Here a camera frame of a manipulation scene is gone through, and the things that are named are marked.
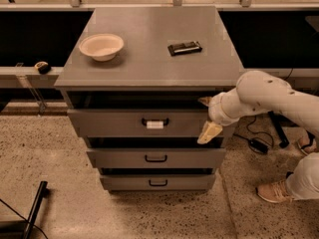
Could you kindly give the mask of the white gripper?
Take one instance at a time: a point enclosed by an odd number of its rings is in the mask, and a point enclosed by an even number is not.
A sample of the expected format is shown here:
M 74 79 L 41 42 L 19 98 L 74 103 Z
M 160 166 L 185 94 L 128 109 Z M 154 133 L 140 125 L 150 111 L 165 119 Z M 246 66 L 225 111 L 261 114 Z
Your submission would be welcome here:
M 208 115 L 212 121 L 206 121 L 201 134 L 197 139 L 198 144 L 207 144 L 222 132 L 222 126 L 238 122 L 242 117 L 242 104 L 236 89 L 222 92 L 212 97 L 201 97 L 200 103 L 208 107 Z

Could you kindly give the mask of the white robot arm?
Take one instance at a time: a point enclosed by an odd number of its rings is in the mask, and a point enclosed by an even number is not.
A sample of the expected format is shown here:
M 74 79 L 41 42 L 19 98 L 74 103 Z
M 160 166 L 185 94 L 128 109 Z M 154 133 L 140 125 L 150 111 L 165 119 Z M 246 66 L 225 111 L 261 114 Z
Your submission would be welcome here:
M 199 144 L 210 142 L 225 126 L 243 117 L 268 112 L 279 113 L 319 136 L 319 98 L 293 90 L 286 81 L 265 72 L 244 73 L 231 91 L 199 101 L 208 107 Z

